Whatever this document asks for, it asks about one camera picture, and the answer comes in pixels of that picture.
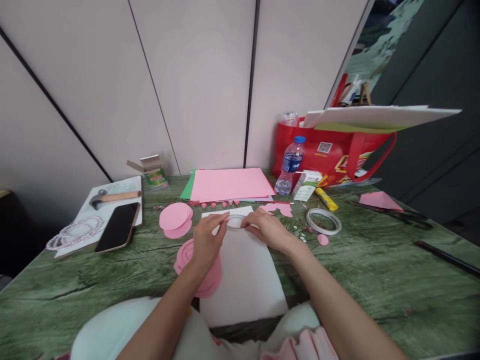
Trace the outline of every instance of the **hammer handle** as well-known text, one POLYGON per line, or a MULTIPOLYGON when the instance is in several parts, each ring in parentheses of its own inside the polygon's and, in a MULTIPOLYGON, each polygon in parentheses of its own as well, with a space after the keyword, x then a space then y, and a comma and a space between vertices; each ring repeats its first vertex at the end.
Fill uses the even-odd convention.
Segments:
POLYGON ((110 201, 118 201, 118 200, 126 200, 126 199, 135 199, 142 196, 141 191, 130 191, 130 192, 123 192, 119 194, 112 194, 112 195, 104 195, 101 197, 100 201, 102 203, 110 202, 110 201))

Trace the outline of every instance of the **hand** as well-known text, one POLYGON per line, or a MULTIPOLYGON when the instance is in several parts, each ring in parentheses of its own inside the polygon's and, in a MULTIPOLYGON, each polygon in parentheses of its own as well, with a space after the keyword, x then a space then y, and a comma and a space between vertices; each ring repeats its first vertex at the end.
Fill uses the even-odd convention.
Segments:
POLYGON ((266 212, 259 207, 243 219, 240 225, 246 231, 255 234, 257 238, 269 247, 288 255, 289 252, 299 243, 303 244, 297 237, 293 236, 277 219, 276 216, 266 212))
POLYGON ((210 214, 200 220, 193 229, 193 255, 191 263, 195 264, 205 275, 214 265, 219 255, 220 247, 227 232, 227 222, 230 212, 224 214, 210 214), (216 235, 212 235, 213 229, 218 225, 220 228, 216 235))

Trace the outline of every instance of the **white box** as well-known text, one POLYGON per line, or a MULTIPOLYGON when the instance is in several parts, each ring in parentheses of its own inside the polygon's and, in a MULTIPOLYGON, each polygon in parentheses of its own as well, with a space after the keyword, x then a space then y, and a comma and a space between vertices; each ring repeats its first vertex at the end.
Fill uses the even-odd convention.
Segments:
POLYGON ((293 200, 308 201, 321 180, 322 174, 320 172, 304 170, 291 193, 293 200))

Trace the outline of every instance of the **red shopping bag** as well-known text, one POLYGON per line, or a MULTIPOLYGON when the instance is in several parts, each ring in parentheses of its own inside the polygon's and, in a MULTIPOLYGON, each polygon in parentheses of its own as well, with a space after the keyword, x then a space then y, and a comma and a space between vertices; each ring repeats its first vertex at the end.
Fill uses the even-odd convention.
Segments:
MULTIPOLYGON (((277 125, 275 141, 275 166, 273 175, 280 176, 285 149, 294 142, 294 137, 306 138, 303 146, 305 156, 298 171, 314 170, 323 175, 321 187, 343 184, 353 180, 355 183, 362 182, 379 168, 390 150, 395 145, 397 133, 378 134, 364 132, 339 132, 315 130, 313 128, 301 128, 277 125), (389 138, 393 138, 388 150, 380 160, 363 176, 355 178, 355 172, 362 167, 371 153, 377 150, 389 138)), ((300 174, 296 174, 293 184, 298 181, 300 174)))

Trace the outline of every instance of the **blue bottle cap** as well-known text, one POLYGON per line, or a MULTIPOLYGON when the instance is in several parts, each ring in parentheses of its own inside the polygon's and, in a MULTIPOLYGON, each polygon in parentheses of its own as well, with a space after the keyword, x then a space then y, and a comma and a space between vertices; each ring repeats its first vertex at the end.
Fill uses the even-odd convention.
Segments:
POLYGON ((305 136, 295 136, 293 141, 295 141, 297 144, 303 144, 305 140, 305 136))

